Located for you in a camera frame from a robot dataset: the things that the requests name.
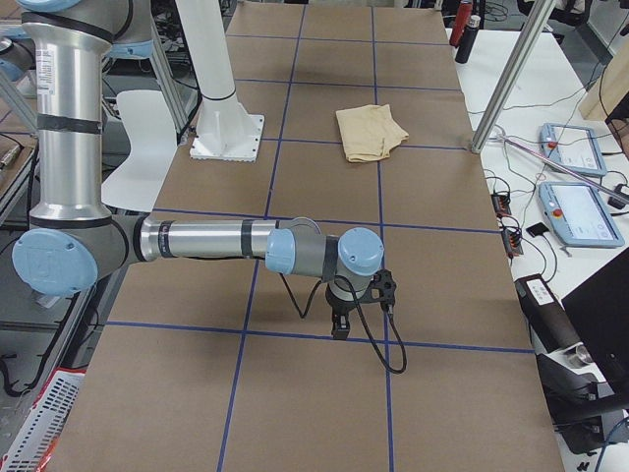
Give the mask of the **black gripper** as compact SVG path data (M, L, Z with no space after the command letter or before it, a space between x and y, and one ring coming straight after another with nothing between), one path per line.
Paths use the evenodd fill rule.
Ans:
M351 330L349 314L357 308L357 304L337 297L330 287L326 288L325 299L332 310L332 338L346 340Z

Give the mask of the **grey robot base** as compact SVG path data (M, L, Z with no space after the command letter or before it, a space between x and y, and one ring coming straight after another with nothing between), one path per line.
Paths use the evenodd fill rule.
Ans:
M21 29L1 35L1 72L26 98L36 98L35 45Z

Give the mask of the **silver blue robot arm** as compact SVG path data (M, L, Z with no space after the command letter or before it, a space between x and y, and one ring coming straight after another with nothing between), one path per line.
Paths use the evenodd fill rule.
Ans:
M366 228L334 237L310 219L184 222L151 211L176 152L164 98L154 90L121 94L122 113L148 98L156 131L130 132L131 152L101 175L102 63L147 58L155 48L145 1L26 1L22 25L33 40L37 85L40 200L12 261L35 291L70 296L115 270L159 258L261 260L281 275L313 277L326 289L332 336L344 339L349 315L367 303L389 310L383 245Z

